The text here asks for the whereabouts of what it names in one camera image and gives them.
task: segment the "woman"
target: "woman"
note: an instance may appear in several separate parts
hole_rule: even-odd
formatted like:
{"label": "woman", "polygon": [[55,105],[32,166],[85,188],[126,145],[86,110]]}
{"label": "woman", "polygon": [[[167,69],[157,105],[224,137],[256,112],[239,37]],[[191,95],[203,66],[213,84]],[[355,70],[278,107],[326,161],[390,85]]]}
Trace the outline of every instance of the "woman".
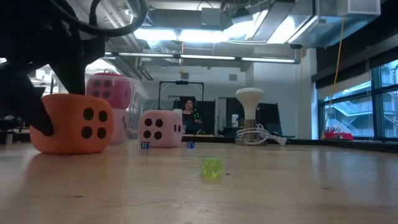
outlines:
{"label": "woman", "polygon": [[186,134],[196,134],[200,130],[200,119],[194,118],[193,101],[185,102],[185,110],[182,111],[182,123]]}

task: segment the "small blue die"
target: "small blue die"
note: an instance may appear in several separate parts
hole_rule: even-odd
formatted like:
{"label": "small blue die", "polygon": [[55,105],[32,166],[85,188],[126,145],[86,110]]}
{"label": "small blue die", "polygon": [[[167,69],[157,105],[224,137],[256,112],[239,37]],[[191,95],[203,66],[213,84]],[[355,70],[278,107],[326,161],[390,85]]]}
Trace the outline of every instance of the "small blue die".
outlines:
{"label": "small blue die", "polygon": [[187,142],[187,149],[194,149],[195,148],[195,142]]}
{"label": "small blue die", "polygon": [[149,149],[150,144],[149,142],[141,142],[141,149]]}

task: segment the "die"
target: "die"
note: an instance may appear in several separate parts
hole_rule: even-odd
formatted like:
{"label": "die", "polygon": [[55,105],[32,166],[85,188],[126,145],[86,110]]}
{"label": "die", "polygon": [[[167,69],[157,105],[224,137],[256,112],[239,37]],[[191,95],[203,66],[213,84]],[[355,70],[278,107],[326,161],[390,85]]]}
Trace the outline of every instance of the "die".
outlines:
{"label": "die", "polygon": [[217,177],[221,175],[222,169],[221,159],[204,158],[201,160],[200,173],[205,177]]}
{"label": "die", "polygon": [[99,98],[73,94],[52,94],[42,98],[54,127],[44,136],[30,127],[33,146],[46,154],[86,154],[101,152],[111,142],[113,114]]}
{"label": "die", "polygon": [[129,129],[129,112],[123,109],[112,108],[114,125],[111,143],[120,144],[127,139]]}
{"label": "die", "polygon": [[187,142],[187,149],[194,149],[195,148],[195,142]]}
{"label": "die", "polygon": [[97,73],[87,82],[86,95],[106,100],[112,108],[127,109],[131,102],[132,80],[115,73]]}
{"label": "die", "polygon": [[173,111],[145,111],[139,120],[140,141],[151,147],[178,147],[182,139],[182,118]]}
{"label": "die", "polygon": [[149,142],[141,142],[141,149],[149,149],[150,143]]}

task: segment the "glass window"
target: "glass window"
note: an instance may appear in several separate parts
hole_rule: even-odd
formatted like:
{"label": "glass window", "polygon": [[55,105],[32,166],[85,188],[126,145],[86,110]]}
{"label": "glass window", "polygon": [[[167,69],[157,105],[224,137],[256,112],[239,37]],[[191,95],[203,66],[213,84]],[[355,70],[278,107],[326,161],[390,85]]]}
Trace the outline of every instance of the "glass window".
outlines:
{"label": "glass window", "polygon": [[[348,88],[346,90],[340,91],[338,93],[335,93],[333,95],[333,99],[341,98],[344,96],[351,96],[353,94],[362,93],[364,91],[370,91],[370,90],[371,90],[371,82],[368,81],[368,82],[359,84],[357,86]],[[329,100],[330,100],[330,96],[323,99],[323,101],[329,101]]]}
{"label": "glass window", "polygon": [[[329,105],[325,105],[325,118]],[[327,128],[340,128],[341,132],[357,137],[373,137],[373,106],[370,96],[333,103],[330,108]]]}
{"label": "glass window", "polygon": [[380,67],[382,87],[398,84],[398,60]]}
{"label": "glass window", "polygon": [[384,136],[398,138],[398,91],[391,91],[382,95]]}

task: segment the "green translucent die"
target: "green translucent die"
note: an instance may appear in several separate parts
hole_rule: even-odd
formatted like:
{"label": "green translucent die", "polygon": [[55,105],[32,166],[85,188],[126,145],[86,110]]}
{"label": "green translucent die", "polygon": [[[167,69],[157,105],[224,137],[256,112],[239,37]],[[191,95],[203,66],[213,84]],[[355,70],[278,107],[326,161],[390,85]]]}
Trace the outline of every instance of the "green translucent die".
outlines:
{"label": "green translucent die", "polygon": [[201,160],[200,173],[205,177],[217,177],[221,175],[222,169],[221,159],[204,158]]}

